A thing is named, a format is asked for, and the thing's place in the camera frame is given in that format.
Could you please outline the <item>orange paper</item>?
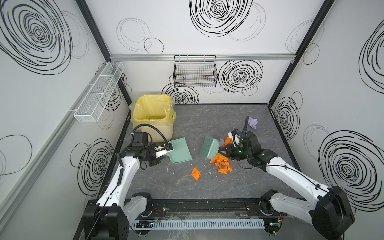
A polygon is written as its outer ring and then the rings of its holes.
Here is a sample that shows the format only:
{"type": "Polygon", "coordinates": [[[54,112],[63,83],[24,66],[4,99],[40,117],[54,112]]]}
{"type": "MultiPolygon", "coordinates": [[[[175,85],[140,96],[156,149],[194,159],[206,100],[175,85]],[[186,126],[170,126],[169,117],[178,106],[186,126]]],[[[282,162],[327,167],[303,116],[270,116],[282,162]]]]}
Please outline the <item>orange paper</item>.
{"type": "Polygon", "coordinates": [[[198,169],[195,167],[191,173],[191,176],[198,181],[199,178],[201,177],[201,173],[198,171],[198,169]]]}

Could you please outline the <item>orange paper scraps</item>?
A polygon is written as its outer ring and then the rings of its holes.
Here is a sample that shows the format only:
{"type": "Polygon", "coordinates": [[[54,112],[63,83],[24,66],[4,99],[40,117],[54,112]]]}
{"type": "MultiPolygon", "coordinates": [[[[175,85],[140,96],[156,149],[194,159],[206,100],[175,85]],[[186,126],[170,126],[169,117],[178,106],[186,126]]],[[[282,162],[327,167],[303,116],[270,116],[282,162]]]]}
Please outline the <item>orange paper scraps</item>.
{"type": "Polygon", "coordinates": [[[224,141],[223,145],[222,145],[222,148],[226,147],[227,145],[231,144],[233,142],[233,140],[227,136],[226,140],[224,141]]]}

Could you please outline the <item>green dustpan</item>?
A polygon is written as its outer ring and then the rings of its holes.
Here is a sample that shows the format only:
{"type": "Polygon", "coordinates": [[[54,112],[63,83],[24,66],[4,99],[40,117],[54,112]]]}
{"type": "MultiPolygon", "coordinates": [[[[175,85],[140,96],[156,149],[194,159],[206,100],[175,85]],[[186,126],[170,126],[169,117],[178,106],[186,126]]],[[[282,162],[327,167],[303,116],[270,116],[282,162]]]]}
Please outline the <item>green dustpan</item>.
{"type": "Polygon", "coordinates": [[[171,140],[169,143],[172,144],[173,150],[165,156],[169,157],[172,163],[181,164],[192,160],[185,138],[171,140]]]}

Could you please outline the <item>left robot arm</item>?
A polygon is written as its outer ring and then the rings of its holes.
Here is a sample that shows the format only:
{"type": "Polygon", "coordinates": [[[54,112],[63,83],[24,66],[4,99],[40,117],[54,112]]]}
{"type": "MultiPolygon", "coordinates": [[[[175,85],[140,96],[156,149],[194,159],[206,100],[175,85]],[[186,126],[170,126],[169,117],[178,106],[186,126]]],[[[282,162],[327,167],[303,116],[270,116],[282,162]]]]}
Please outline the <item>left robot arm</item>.
{"type": "Polygon", "coordinates": [[[83,213],[87,240],[126,240],[133,222],[140,214],[150,213],[150,196],[138,195],[126,201],[126,195],[142,162],[151,162],[173,151],[173,146],[160,134],[164,144],[154,144],[147,132],[134,128],[131,143],[117,154],[119,167],[99,200],[87,204],[83,213]]]}

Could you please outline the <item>green hand brush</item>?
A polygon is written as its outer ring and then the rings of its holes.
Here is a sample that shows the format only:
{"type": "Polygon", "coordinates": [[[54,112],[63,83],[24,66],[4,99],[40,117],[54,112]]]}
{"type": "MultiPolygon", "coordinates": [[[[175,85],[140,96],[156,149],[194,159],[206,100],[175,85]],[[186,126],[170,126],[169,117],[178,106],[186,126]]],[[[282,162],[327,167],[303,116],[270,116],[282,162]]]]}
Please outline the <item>green hand brush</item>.
{"type": "Polygon", "coordinates": [[[207,159],[213,159],[220,148],[220,141],[218,139],[215,139],[210,136],[206,136],[200,151],[200,154],[207,158],[207,159]]]}

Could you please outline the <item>purple paper ball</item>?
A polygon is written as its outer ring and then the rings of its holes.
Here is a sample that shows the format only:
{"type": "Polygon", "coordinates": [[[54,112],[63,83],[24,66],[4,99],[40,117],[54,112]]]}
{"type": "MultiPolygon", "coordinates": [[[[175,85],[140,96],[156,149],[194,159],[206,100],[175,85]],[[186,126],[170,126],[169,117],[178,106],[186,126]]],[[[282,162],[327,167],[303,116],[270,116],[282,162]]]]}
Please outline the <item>purple paper ball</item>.
{"type": "Polygon", "coordinates": [[[249,119],[248,119],[248,125],[249,125],[252,129],[257,129],[258,120],[249,117],[249,119]]]}

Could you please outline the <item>orange paper scrap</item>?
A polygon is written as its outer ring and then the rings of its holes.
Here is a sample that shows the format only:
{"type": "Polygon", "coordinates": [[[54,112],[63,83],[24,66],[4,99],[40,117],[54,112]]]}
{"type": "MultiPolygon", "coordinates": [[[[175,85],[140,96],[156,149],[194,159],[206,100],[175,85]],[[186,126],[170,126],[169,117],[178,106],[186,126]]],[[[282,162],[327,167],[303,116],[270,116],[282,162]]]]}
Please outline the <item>orange paper scrap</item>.
{"type": "Polygon", "coordinates": [[[233,171],[230,163],[231,161],[227,157],[220,154],[216,154],[216,156],[210,160],[210,164],[214,164],[218,168],[218,172],[224,175],[233,171]]]}

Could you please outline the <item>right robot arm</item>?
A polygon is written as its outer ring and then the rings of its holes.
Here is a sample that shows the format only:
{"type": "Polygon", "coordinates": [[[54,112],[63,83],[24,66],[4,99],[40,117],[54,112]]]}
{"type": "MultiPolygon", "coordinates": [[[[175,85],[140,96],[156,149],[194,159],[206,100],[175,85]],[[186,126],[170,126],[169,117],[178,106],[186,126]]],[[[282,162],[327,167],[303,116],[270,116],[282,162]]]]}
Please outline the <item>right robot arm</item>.
{"type": "Polygon", "coordinates": [[[231,140],[227,156],[247,161],[252,167],[278,178],[302,196],[288,197],[269,190],[259,202],[265,216],[280,212],[311,224],[327,240],[342,240],[346,230],[355,222],[347,194],[339,187],[328,187],[289,165],[275,152],[263,149],[257,136],[248,131],[248,121],[241,131],[228,134],[231,140]]]}

